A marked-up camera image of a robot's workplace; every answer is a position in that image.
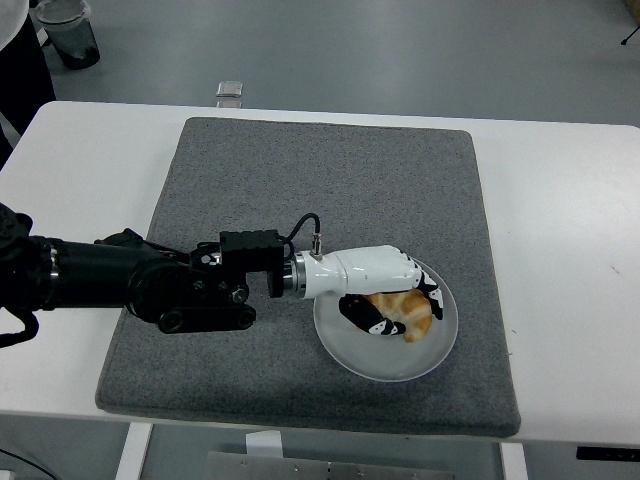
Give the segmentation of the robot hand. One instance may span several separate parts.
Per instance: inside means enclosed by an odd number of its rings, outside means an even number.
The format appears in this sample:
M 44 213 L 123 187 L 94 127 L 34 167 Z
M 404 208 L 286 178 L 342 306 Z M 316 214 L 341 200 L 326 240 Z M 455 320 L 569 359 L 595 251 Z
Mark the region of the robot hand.
M 293 291 L 307 299 L 336 295 L 341 315 L 368 334 L 401 335 L 411 343 L 443 319 L 439 284 L 396 247 L 354 248 L 322 257 L 300 252 L 291 268 Z

